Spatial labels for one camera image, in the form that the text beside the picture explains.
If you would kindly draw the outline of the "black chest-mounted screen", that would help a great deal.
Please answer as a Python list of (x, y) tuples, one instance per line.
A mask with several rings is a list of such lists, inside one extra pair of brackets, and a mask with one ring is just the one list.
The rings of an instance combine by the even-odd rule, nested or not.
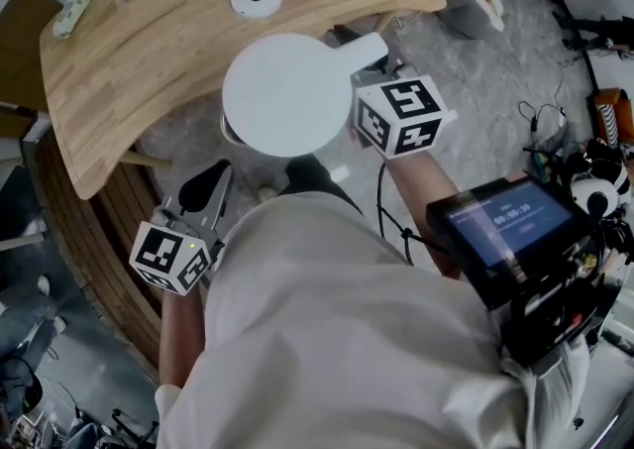
[(435, 201), (426, 217), (490, 310), (554, 281), (574, 247), (593, 240), (588, 215), (566, 191), (531, 175)]

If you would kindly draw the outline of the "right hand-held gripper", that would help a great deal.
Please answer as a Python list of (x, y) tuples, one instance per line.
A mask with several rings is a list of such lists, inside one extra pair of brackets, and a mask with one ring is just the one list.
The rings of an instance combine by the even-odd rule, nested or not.
[(355, 90), (353, 126), (388, 160), (433, 148), (456, 119), (432, 77), (409, 65), (389, 81)]

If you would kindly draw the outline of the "person's right forearm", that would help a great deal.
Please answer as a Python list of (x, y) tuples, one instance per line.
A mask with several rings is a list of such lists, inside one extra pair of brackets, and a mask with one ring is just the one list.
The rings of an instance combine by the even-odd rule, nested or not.
[(427, 151), (386, 160), (385, 165), (439, 273), (458, 280), (462, 272), (456, 261), (429, 246), (429, 243), (439, 245), (440, 239), (427, 222), (427, 207), (456, 195), (456, 186)]

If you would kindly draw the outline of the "person's dark trousers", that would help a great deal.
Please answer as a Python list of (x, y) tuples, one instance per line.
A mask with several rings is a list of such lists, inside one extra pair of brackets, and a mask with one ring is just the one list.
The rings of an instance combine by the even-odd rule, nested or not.
[(288, 178), (287, 186), (280, 195), (290, 195), (308, 192), (323, 192), (339, 197), (353, 206), (362, 214), (353, 199), (331, 178), (328, 170), (310, 154), (294, 158), (285, 168)]

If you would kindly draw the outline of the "person's white shirt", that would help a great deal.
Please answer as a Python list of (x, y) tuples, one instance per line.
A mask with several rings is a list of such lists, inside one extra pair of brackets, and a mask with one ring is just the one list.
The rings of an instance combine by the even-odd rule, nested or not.
[(583, 338), (542, 371), (466, 282), (410, 266), (339, 197), (283, 195), (228, 234), (206, 343), (156, 394), (158, 449), (558, 449)]

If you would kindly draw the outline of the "wooden table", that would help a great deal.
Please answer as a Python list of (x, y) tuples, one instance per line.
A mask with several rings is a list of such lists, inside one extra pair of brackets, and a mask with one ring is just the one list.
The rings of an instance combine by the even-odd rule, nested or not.
[(79, 198), (94, 196), (131, 146), (175, 108), (217, 90), (233, 57), (268, 34), (317, 37), (365, 16), (436, 12), (446, 0), (282, 0), (248, 20), (230, 0), (91, 0), (69, 38), (40, 38), (58, 147)]

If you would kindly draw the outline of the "green tissue pack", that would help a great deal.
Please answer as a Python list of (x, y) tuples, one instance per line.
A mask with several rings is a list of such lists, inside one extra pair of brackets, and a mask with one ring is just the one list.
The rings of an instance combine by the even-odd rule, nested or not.
[(53, 20), (53, 37), (59, 41), (67, 39), (90, 3), (91, 0), (67, 0)]

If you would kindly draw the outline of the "person's left forearm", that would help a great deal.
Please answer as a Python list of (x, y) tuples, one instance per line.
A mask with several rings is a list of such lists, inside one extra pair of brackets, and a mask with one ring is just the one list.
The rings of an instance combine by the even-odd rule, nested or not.
[(162, 299), (158, 378), (161, 386), (183, 388), (205, 348), (204, 311), (199, 286)]

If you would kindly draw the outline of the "white electric kettle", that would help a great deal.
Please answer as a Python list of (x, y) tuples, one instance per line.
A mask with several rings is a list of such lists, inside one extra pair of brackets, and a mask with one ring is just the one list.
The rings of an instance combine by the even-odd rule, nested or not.
[(231, 63), (222, 85), (223, 114), (237, 136), (260, 153), (311, 154), (345, 126), (353, 75), (387, 54), (378, 33), (337, 48), (299, 34), (264, 37)]

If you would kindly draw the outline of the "black screen mount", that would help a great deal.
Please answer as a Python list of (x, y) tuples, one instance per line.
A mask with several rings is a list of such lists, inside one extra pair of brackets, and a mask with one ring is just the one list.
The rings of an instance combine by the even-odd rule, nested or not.
[(542, 265), (509, 303), (501, 337), (510, 357), (530, 367), (589, 330), (614, 292), (602, 269), (601, 234), (586, 236)]

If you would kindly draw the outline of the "large cardboard sheet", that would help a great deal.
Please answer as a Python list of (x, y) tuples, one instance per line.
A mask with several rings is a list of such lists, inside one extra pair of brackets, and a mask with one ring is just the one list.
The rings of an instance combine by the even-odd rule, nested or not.
[(60, 10), (57, 0), (9, 0), (0, 9), (0, 138), (24, 138), (49, 111), (40, 35)]

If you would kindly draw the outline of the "stack of wooden slats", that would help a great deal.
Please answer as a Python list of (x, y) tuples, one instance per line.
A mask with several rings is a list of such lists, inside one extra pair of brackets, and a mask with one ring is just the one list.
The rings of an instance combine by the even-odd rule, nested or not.
[(75, 193), (53, 131), (29, 154), (45, 219), (75, 283), (98, 318), (154, 382), (159, 380), (162, 294), (129, 265), (141, 222), (159, 202), (144, 168), (122, 164), (88, 200)]

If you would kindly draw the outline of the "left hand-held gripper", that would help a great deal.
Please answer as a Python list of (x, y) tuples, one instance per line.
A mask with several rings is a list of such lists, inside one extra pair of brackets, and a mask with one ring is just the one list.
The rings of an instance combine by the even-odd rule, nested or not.
[(224, 243), (216, 227), (233, 186), (229, 161), (209, 161), (182, 173), (140, 224), (130, 266), (147, 283), (187, 295), (212, 270)]

